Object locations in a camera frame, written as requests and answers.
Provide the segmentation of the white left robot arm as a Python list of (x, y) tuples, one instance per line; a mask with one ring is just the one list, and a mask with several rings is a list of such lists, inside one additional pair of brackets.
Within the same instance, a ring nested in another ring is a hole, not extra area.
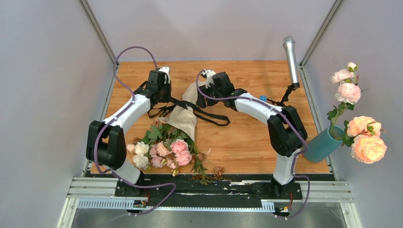
[(148, 80), (132, 92), (131, 98), (116, 113), (103, 121), (89, 125), (86, 158), (109, 168), (134, 196), (145, 192), (142, 172), (126, 158), (125, 133), (145, 113), (158, 103), (171, 100), (170, 68), (151, 70)]

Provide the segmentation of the rose bouquet with green leaves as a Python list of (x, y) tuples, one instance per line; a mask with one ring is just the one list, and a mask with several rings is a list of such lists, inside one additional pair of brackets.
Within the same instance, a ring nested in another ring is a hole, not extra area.
[(191, 165), (191, 172), (202, 185), (212, 182), (207, 176), (203, 162), (206, 154), (196, 147), (196, 143), (185, 133), (172, 125), (155, 121), (142, 139), (134, 138), (126, 145), (134, 167), (141, 171), (150, 168), (168, 168), (172, 176), (178, 176), (180, 168)]

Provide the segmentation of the blue toy brick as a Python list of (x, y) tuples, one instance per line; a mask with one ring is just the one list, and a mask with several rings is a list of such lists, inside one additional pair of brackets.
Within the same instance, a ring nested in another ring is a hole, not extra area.
[(261, 101), (263, 101), (263, 102), (267, 102), (267, 97), (264, 96), (264, 95), (261, 95), (261, 96), (259, 97), (259, 99), (260, 99)]

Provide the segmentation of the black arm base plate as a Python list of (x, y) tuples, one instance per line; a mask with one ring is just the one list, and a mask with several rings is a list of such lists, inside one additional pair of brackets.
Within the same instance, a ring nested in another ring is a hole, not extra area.
[(271, 174), (224, 174), (208, 175), (212, 182), (202, 185), (195, 175), (146, 174), (139, 181), (141, 186), (156, 185), (152, 189), (138, 189), (118, 181), (117, 197), (144, 197), (149, 206), (155, 206), (165, 196), (161, 206), (187, 207), (259, 207), (261, 200), (279, 200), (288, 204), (303, 198), (298, 183), (284, 189), (272, 183)]

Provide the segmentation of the silver microphone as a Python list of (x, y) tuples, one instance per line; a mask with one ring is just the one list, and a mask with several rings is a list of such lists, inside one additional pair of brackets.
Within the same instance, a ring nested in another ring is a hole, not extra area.
[(283, 39), (283, 48), (286, 52), (286, 58), (288, 62), (288, 69), (291, 80), (291, 90), (296, 90), (300, 88), (297, 62), (295, 55), (295, 41), (292, 36), (287, 36)]

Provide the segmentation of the peach roses in vase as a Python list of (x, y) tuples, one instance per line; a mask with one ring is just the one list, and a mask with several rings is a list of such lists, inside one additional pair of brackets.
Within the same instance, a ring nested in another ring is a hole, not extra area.
[(365, 164), (373, 164), (380, 161), (387, 150), (387, 146), (381, 139), (382, 124), (369, 116), (354, 117), (350, 121), (344, 121), (344, 128), (338, 130), (338, 119), (348, 110), (353, 110), (361, 99), (362, 89), (358, 86), (358, 65), (348, 62), (331, 76), (331, 83), (337, 85), (335, 99), (339, 102), (327, 113), (330, 127), (327, 129), (330, 137), (342, 146), (351, 149), (351, 157)]

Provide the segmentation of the teal ceramic vase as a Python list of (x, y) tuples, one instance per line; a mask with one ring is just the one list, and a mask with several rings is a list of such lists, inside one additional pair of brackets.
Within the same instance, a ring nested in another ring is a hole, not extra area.
[(308, 150), (304, 157), (310, 162), (321, 162), (342, 144), (343, 135), (344, 130), (337, 126), (326, 128), (307, 143)]

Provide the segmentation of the brown kraft wrapping paper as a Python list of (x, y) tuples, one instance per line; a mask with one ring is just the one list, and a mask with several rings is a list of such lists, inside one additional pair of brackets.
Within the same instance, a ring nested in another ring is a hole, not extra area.
[[(196, 83), (193, 82), (183, 93), (181, 101), (187, 101), (195, 105), (197, 98), (198, 90), (196, 88)], [(190, 106), (182, 108), (177, 105), (168, 117), (158, 117), (158, 120), (164, 124), (169, 124), (179, 130), (182, 130), (189, 136), (190, 139), (195, 141), (197, 117), (193, 112), (193, 108), (191, 108)]]

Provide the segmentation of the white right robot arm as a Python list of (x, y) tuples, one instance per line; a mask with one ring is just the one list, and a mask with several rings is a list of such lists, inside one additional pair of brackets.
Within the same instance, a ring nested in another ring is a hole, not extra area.
[(236, 89), (226, 72), (201, 70), (198, 76), (205, 78), (205, 85), (197, 85), (197, 90), (207, 106), (222, 102), (225, 107), (247, 114), (268, 127), (271, 146), (277, 153), (271, 191), (275, 197), (284, 198), (296, 178), (296, 159), (307, 149), (307, 132), (296, 108), (269, 104), (244, 89)]

